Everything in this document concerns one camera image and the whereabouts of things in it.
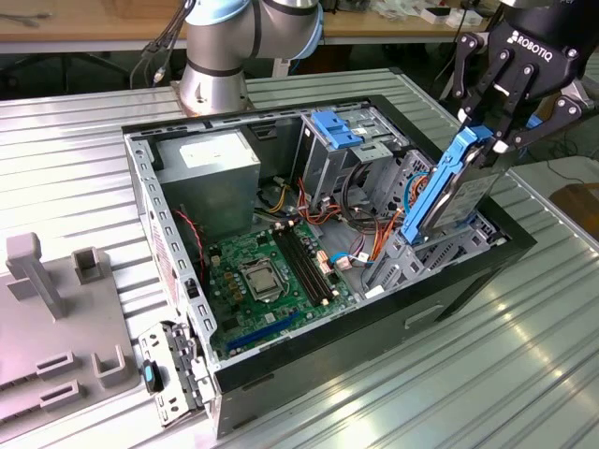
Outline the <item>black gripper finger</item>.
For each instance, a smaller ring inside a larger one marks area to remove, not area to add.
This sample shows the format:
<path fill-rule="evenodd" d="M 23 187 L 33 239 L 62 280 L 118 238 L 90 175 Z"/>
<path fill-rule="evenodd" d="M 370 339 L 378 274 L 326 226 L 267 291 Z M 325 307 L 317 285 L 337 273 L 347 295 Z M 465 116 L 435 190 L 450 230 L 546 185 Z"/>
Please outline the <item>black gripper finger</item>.
<path fill-rule="evenodd" d="M 458 39 L 454 97 L 460 101 L 464 125 L 487 122 L 496 112 L 499 126 L 514 122 L 518 104 L 518 33 L 466 33 Z"/>
<path fill-rule="evenodd" d="M 572 68 L 494 64 L 477 84 L 479 100 L 490 86 L 500 88 L 506 99 L 491 135 L 477 145 L 480 168 L 506 168 L 514 151 L 588 118 L 587 87 Z"/>

